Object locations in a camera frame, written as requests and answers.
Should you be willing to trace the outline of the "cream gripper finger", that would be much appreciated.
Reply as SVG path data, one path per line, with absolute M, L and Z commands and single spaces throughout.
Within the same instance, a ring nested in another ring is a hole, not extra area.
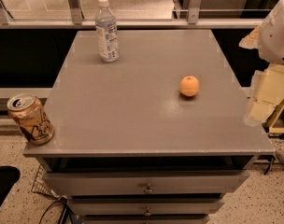
M 260 29 L 261 26 L 257 26 L 248 35 L 242 38 L 239 42 L 239 47 L 243 49 L 258 49 L 260 46 Z
M 265 123 L 284 99 L 284 65 L 271 63 L 251 80 L 244 122 L 248 126 Z

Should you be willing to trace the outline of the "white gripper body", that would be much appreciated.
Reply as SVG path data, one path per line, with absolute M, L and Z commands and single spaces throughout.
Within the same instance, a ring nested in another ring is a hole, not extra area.
M 261 59 L 284 64 L 284 0 L 279 0 L 263 20 L 258 51 Z

